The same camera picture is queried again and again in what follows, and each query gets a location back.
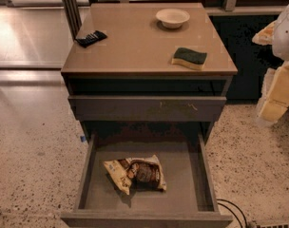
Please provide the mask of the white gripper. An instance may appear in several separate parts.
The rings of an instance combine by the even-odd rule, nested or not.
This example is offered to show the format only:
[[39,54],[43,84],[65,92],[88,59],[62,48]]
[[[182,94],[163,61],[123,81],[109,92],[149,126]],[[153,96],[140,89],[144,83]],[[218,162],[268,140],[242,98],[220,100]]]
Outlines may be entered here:
[[[252,38],[257,45],[272,45],[275,22],[271,22]],[[275,124],[289,108],[289,61],[277,69],[268,68],[264,75],[261,97],[257,104],[256,121]]]

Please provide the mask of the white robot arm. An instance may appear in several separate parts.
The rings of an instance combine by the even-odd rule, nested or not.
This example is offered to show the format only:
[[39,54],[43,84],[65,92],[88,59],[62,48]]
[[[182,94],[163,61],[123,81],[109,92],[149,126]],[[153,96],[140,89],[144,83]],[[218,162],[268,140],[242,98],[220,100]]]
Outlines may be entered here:
[[267,69],[257,104],[256,122],[271,126],[289,108],[289,5],[274,22],[256,33],[252,42],[271,45],[273,55],[283,61],[277,69]]

